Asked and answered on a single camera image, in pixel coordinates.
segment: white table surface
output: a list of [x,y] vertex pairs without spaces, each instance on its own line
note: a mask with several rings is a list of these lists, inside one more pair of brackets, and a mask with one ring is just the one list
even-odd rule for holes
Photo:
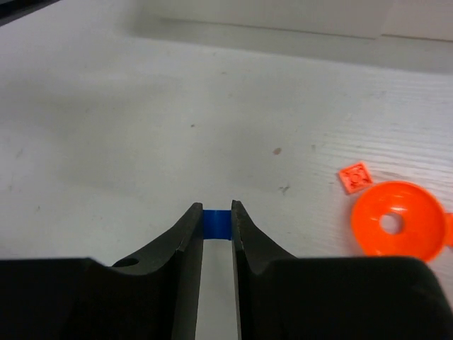
[[[297,256],[358,256],[336,172],[359,160],[453,210],[453,44],[156,21],[139,5],[63,0],[0,28],[2,258],[111,265],[191,203],[233,199]],[[453,302],[453,253],[430,267]],[[198,339],[235,337],[232,273],[230,244],[205,242]]]

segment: black plastic part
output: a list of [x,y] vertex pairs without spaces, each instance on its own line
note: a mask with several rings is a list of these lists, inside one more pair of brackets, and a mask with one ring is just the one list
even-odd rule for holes
[[0,26],[19,19],[59,0],[10,0],[0,3]]
[[453,339],[428,267],[409,258],[296,259],[231,209],[239,333],[255,339]]
[[194,339],[202,205],[112,268],[90,259],[2,261],[2,339]]

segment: orange lego brick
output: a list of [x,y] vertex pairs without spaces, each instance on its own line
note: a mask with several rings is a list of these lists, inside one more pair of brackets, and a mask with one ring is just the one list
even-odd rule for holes
[[373,178],[363,161],[341,169],[338,176],[348,193],[356,193],[373,184]]

